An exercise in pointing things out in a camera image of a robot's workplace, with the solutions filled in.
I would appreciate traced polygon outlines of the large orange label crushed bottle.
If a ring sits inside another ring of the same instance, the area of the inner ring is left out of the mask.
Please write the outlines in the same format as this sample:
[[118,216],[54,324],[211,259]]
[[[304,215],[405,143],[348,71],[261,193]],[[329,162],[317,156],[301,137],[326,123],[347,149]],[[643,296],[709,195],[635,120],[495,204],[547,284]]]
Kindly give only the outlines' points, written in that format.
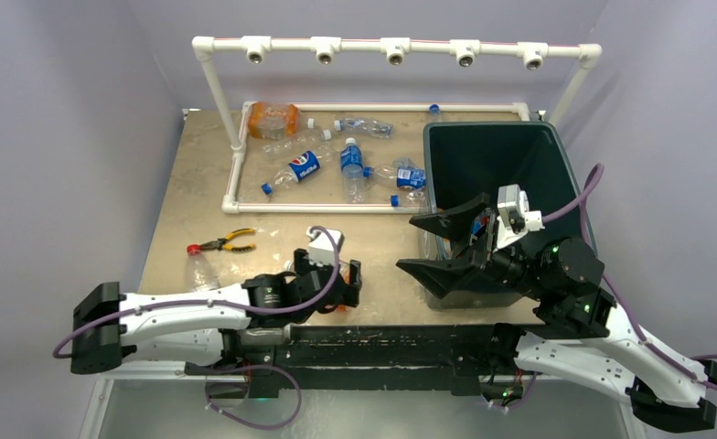
[[339,305],[338,304],[330,304],[330,305],[326,305],[324,307],[326,314],[330,314],[333,312],[347,312],[354,308],[355,308],[355,306],[351,305],[351,304],[347,304],[347,305],[346,304],[339,304]]

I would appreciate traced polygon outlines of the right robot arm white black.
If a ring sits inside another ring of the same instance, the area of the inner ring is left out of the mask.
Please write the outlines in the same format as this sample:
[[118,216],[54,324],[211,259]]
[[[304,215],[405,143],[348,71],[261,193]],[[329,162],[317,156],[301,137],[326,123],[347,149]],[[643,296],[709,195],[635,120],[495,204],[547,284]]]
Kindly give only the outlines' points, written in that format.
[[495,325],[476,356],[489,373],[522,369],[577,383],[628,403],[638,420],[668,433],[714,427],[717,409],[706,393],[717,385],[717,362],[652,340],[603,288],[604,264],[584,239],[552,240],[528,256],[519,243],[542,230],[545,218],[518,186],[502,187],[497,202],[480,195],[410,223],[451,246],[445,260],[398,261],[432,295],[503,286],[532,299],[534,315],[553,333],[546,339]]

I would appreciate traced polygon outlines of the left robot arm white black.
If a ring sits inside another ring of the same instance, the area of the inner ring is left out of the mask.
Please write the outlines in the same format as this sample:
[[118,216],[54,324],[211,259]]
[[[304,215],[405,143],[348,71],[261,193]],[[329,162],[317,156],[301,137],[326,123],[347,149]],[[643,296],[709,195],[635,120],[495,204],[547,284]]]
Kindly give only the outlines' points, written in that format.
[[231,374],[243,362],[233,337],[243,331],[302,324],[314,314],[355,308],[361,263],[338,266],[294,253],[288,272],[259,274],[242,283],[183,294],[122,293],[96,286],[73,310],[70,371],[91,375],[132,361],[182,361]]

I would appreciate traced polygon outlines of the dark green plastic bin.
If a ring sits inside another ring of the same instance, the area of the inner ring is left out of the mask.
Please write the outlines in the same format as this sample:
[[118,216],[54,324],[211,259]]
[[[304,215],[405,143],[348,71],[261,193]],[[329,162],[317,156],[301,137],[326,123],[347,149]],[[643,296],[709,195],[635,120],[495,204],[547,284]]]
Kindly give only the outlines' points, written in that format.
[[[548,123],[470,122],[429,123],[423,130],[426,199],[422,213],[461,205],[481,193],[495,202],[498,188],[518,184],[532,210],[550,214],[572,201],[581,189],[555,129]],[[555,220],[519,242],[534,256],[549,241],[582,236],[579,209]],[[450,258],[442,238],[419,230],[424,259]],[[523,296],[489,284],[487,293],[454,291],[444,299],[423,288],[426,304],[438,311],[499,308],[514,305]]]

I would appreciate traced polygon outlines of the clear bottle blue label right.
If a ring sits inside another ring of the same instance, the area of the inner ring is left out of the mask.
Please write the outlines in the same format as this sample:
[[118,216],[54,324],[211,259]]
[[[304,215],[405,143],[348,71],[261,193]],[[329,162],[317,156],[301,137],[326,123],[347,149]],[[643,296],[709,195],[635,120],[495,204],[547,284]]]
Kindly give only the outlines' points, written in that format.
[[372,184],[402,191],[422,190],[427,184],[425,171],[407,162],[367,166],[363,169],[363,176]]

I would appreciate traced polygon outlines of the blue label bottle upright centre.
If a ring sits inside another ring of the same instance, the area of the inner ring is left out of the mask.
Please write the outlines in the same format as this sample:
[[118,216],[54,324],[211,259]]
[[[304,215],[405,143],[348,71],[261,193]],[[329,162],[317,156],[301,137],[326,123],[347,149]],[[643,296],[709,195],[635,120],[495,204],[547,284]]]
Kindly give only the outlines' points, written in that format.
[[357,140],[348,137],[339,156],[340,173],[347,203],[362,203],[365,199],[366,177],[363,153]]

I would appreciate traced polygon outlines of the clear Pepsi bottle blue cap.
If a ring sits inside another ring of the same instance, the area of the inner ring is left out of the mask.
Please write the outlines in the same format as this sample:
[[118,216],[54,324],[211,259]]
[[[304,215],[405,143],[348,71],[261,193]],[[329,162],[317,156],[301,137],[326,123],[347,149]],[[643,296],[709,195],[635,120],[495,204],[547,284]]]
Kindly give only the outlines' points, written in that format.
[[321,156],[311,150],[304,151],[267,179],[261,185],[262,192],[266,196],[271,196],[290,184],[301,183],[320,170],[322,165],[323,158]]

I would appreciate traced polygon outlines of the clear crushed bottle front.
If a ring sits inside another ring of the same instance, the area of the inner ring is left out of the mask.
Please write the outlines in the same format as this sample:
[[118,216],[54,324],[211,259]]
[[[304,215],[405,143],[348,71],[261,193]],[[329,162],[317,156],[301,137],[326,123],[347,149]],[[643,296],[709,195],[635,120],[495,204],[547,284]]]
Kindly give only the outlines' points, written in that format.
[[291,327],[248,328],[237,332],[244,347],[282,346],[291,341]]

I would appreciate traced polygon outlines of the clear bottle white cap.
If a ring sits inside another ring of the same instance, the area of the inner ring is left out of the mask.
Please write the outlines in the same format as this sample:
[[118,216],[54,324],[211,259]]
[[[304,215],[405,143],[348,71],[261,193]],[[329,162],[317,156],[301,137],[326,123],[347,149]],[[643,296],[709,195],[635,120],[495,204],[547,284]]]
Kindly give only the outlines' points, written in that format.
[[331,130],[319,127],[314,118],[306,118],[301,130],[264,145],[262,152],[270,160],[281,160],[309,147],[328,143],[333,138]]

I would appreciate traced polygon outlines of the yellow black pliers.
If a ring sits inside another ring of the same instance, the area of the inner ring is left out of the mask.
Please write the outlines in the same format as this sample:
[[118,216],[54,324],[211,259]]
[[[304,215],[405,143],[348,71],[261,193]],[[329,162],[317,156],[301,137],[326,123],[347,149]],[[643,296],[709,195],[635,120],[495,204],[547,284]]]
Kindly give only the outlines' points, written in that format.
[[199,244],[198,247],[203,252],[209,252],[209,251],[234,252],[234,253],[250,252],[250,251],[253,251],[256,249],[256,245],[254,243],[235,245],[235,244],[233,244],[233,241],[242,236],[253,236],[255,233],[256,233],[256,229],[253,229],[253,228],[237,229],[237,230],[234,230],[234,231],[228,233],[227,235],[225,235],[223,237],[217,238],[216,240]]

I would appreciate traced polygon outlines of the Pepsi bottle back right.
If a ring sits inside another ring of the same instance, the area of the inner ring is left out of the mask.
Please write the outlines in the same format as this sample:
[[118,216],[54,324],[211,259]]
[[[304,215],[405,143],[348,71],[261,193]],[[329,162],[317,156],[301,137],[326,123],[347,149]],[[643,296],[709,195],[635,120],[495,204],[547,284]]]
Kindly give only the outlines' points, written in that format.
[[440,119],[442,118],[441,110],[440,110],[440,108],[439,108],[439,106],[438,106],[437,104],[432,104],[432,105],[429,107],[428,113],[429,113],[429,118],[430,118],[432,121],[437,121],[437,120],[440,120]]

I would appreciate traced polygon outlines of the clear bottle red cap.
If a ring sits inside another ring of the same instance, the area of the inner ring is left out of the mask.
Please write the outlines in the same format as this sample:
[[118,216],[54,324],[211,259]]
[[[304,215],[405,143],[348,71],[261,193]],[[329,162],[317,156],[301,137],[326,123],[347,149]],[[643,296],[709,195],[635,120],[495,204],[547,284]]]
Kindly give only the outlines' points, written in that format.
[[220,288],[219,277],[200,246],[187,246],[187,279],[192,292],[210,291]]

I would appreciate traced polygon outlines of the orange label bottle far corner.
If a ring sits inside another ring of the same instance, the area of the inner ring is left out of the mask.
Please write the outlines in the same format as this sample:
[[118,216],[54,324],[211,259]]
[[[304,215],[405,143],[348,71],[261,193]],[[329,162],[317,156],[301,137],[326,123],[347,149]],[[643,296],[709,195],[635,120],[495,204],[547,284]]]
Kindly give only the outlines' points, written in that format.
[[255,139],[282,140],[299,129],[301,112],[291,103],[255,102],[248,110],[248,131]]

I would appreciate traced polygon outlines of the black table front rail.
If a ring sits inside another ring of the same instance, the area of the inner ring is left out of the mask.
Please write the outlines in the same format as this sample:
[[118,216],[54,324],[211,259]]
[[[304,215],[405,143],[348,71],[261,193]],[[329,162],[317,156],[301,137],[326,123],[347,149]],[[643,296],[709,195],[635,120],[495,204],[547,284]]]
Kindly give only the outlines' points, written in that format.
[[244,347],[238,331],[221,330],[219,360],[200,367],[189,360],[188,376],[237,374],[251,365],[250,395],[275,398],[294,385],[303,390],[447,391],[477,396],[480,377],[509,375],[499,364],[494,335],[508,325],[290,326],[282,346]]

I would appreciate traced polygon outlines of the white PVC pipe frame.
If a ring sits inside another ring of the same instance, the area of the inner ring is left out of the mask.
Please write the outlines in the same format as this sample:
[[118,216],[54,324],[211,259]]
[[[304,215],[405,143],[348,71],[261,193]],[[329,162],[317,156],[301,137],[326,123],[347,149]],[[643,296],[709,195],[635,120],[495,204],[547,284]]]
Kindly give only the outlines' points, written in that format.
[[408,209],[386,204],[339,204],[339,203],[244,203],[238,200],[238,190],[247,149],[247,120],[251,105],[245,102],[241,121],[235,123],[231,116],[227,98],[222,89],[214,56],[218,52],[238,51],[247,60],[259,65],[274,52],[311,52],[316,60],[328,65],[344,52],[369,52],[382,54],[392,66],[400,66],[414,53],[448,55],[457,64],[468,68],[482,56],[503,56],[517,58],[527,70],[539,69],[547,59],[575,59],[579,68],[566,85],[561,98],[547,115],[549,123],[556,124],[567,113],[573,98],[587,78],[588,73],[602,57],[599,44],[557,46],[541,42],[496,43],[478,39],[422,40],[409,37],[381,37],[356,39],[341,37],[281,38],[270,36],[209,37],[197,36],[191,41],[196,59],[206,77],[219,116],[230,139],[231,168],[221,210],[225,214],[406,214]]

